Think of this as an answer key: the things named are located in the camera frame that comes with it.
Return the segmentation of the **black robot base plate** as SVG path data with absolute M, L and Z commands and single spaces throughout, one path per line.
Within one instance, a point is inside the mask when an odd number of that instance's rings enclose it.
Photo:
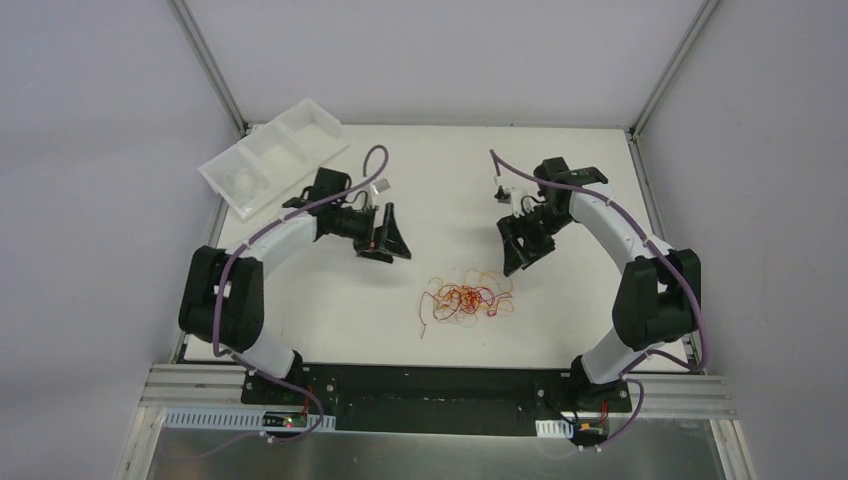
M 305 363 L 294 390 L 244 378 L 241 402 L 319 415 L 336 432 L 533 436 L 539 421 L 632 410 L 625 383 L 592 386 L 568 369 Z

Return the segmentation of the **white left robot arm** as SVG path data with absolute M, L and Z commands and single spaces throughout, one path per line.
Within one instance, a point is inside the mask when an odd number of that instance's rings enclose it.
M 257 232 L 228 248 L 198 248 L 179 308 L 179 328 L 269 374 L 266 389 L 279 403 L 297 402 L 305 378 L 293 368 L 302 357 L 265 323 L 265 281 L 324 236 L 351 240 L 359 258 L 411 259 L 394 203 L 376 203 L 377 194 L 371 187 L 354 190 L 348 174 L 321 167 L 312 185 L 286 200 L 278 217 Z

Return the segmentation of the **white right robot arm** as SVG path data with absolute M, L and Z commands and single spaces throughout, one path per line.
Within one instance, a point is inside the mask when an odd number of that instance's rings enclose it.
M 599 410 L 625 388 L 625 374 L 660 346 L 699 330 L 701 262 L 690 249 L 676 249 L 650 237 L 614 198 L 608 178 L 596 167 L 571 169 L 561 157 L 542 161 L 529 180 L 530 193 L 507 187 L 499 156 L 495 199 L 510 206 L 496 223 L 503 245 L 505 276 L 526 270 L 555 248 L 554 236 L 571 224 L 583 226 L 620 272 L 612 326 L 571 364 L 565 404 Z

